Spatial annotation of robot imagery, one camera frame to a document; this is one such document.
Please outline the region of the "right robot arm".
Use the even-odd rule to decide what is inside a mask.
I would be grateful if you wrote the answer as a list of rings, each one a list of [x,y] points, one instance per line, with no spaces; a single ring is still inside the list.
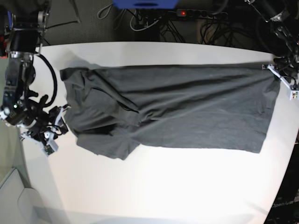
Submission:
[[[50,14],[50,0],[2,0],[1,7],[11,14],[11,28],[6,45],[8,67],[0,118],[8,126],[25,128],[25,137],[46,144],[66,134],[68,128],[62,118],[67,106],[50,107],[57,96],[57,77],[49,61],[41,54]],[[40,58],[53,80],[52,96],[44,95],[39,102],[32,100],[38,93],[30,89],[36,77],[34,57]]]

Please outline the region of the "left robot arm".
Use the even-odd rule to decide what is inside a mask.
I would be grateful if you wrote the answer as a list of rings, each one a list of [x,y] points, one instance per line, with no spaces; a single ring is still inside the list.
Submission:
[[[272,53],[274,68],[288,78],[299,76],[299,2],[297,0],[246,0],[258,14],[256,34]]]

